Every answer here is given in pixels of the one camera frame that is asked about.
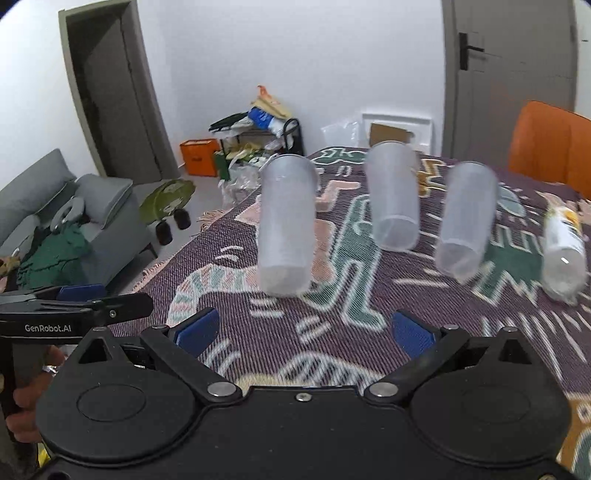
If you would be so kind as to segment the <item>person's left hand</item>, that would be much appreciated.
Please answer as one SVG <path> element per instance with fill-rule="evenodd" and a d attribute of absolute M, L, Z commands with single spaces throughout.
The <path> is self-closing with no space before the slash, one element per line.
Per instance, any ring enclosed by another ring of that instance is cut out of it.
<path fill-rule="evenodd" d="M 25 444 L 41 441 L 36 425 L 36 407 L 53 377 L 52 373 L 42 370 L 27 386 L 14 391 L 13 399 L 19 411 L 6 417 L 6 426 L 16 441 Z"/>

